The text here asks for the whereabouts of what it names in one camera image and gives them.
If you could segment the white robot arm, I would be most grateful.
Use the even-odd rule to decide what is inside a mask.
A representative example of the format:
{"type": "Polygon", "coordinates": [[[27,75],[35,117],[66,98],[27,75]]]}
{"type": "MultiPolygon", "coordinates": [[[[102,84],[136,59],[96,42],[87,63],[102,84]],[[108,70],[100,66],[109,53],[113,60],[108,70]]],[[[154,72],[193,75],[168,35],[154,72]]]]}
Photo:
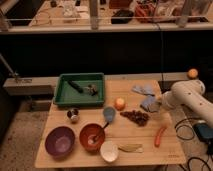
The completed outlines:
{"type": "Polygon", "coordinates": [[[213,103],[203,97],[204,93],[205,85],[198,79],[178,81],[161,95],[160,104],[166,110],[185,105],[213,128],[213,103]]]}

